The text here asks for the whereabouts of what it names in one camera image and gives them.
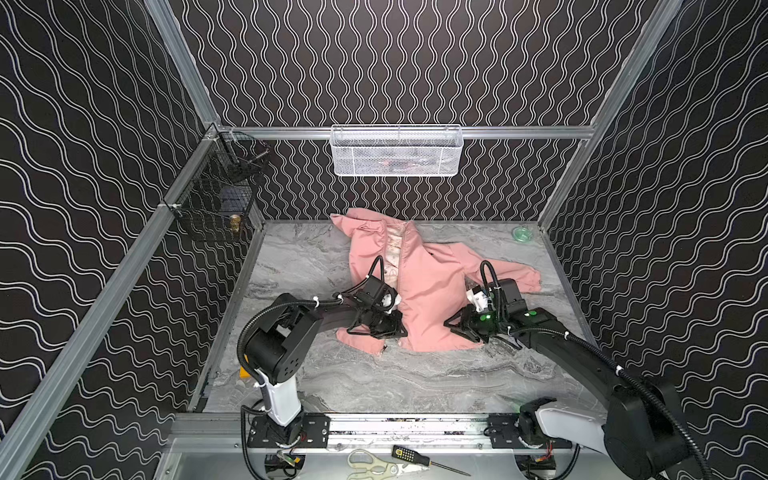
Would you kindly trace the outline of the pink zip-up jacket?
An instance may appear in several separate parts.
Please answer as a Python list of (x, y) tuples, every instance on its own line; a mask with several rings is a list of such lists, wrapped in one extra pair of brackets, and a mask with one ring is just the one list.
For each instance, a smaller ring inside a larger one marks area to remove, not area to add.
[(364, 279), (372, 262), (384, 260), (385, 283), (401, 297), (398, 311), (408, 335), (398, 345), (413, 352), (476, 349), (444, 321), (468, 304), (465, 280), (481, 281), (482, 257), (463, 243), (426, 243), (412, 221), (362, 208), (333, 214), (331, 221), (351, 240), (352, 280)]

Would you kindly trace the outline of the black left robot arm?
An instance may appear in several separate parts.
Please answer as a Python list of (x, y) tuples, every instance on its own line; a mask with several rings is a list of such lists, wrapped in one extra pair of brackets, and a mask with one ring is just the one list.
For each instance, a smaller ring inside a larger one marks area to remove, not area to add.
[(284, 293), (255, 314), (239, 334), (236, 358), (256, 380), (273, 424), (287, 427), (302, 414), (295, 376), (318, 334), (340, 330), (363, 340), (406, 337), (400, 302), (389, 287), (377, 295), (347, 292), (328, 300)]

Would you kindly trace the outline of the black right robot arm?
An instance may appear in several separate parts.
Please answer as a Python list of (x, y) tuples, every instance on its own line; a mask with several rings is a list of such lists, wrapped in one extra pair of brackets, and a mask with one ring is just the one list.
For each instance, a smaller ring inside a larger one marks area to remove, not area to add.
[(602, 406), (595, 412), (545, 396), (522, 405), (514, 441), (529, 448), (558, 441), (607, 456), (630, 479), (651, 479), (677, 467), (713, 476), (673, 385), (637, 377), (569, 330), (554, 314), (529, 308), (513, 280), (469, 291), (469, 302), (444, 325), (475, 344), (516, 340), (544, 355), (584, 386)]

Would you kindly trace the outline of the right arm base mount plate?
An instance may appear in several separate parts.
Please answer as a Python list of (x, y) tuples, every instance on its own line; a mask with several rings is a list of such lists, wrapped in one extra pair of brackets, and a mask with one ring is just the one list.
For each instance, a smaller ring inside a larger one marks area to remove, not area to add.
[(573, 444), (545, 435), (531, 415), (490, 414), (483, 434), (493, 449), (570, 449)]

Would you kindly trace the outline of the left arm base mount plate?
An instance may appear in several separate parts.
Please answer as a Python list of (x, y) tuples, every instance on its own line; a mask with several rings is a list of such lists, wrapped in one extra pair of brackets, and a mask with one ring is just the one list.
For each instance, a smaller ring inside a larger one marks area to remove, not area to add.
[(326, 448), (331, 419), (321, 413), (300, 413), (288, 425), (276, 423), (267, 414), (246, 415), (245, 440), (248, 448)]

